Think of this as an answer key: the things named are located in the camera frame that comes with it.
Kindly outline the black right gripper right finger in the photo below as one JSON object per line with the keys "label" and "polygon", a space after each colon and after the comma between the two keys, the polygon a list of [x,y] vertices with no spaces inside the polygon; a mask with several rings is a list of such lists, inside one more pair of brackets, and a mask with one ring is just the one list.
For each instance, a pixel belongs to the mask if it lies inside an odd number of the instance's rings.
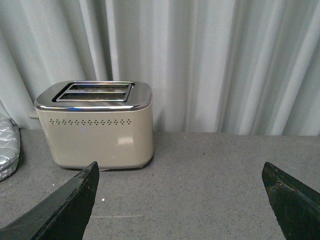
{"label": "black right gripper right finger", "polygon": [[320,193],[270,162],[262,181],[281,231],[287,240],[320,238]]}

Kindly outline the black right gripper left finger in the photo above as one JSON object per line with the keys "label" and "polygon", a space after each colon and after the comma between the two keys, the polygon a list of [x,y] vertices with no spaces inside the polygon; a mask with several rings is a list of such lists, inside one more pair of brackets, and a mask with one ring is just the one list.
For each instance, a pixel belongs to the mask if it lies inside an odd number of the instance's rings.
{"label": "black right gripper left finger", "polygon": [[30,211],[0,230],[2,240],[81,240],[95,204],[100,173],[92,162]]}

